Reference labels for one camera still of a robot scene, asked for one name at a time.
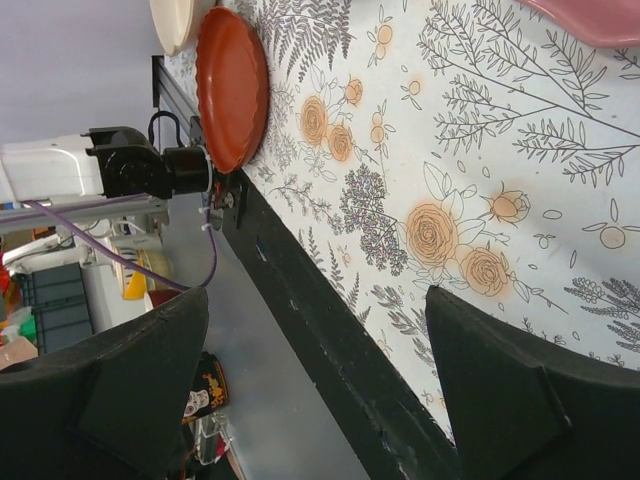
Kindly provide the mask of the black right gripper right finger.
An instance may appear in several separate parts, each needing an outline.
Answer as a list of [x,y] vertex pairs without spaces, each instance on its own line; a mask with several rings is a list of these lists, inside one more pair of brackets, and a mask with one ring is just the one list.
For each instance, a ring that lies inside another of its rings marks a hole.
[[467,479],[636,479],[639,374],[429,289],[426,321]]

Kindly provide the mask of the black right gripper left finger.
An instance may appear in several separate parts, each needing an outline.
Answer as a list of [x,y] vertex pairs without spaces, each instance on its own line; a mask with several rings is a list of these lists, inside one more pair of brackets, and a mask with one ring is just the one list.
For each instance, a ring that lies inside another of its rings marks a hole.
[[208,327],[192,288],[1,372],[4,479],[162,479]]

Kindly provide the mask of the red round plate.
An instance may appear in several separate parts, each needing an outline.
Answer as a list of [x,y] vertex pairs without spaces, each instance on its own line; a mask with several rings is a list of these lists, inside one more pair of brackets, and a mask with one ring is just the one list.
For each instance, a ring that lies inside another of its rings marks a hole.
[[196,95],[206,148],[229,174],[261,144],[269,110],[266,55],[254,28],[222,6],[204,17],[196,45]]

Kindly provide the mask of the pink polka dot plate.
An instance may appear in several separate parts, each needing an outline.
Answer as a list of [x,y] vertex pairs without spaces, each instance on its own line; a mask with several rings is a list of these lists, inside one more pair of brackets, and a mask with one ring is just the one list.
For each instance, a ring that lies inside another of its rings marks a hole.
[[521,0],[520,3],[589,46],[639,45],[639,0]]

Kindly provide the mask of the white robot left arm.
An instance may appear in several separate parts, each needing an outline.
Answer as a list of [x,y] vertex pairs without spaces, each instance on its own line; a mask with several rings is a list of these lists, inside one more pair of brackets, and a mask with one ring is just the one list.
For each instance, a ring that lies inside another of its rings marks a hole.
[[131,127],[1,146],[1,201],[19,203],[65,196],[120,198],[139,194],[168,200],[204,193],[213,164],[200,147],[158,151]]

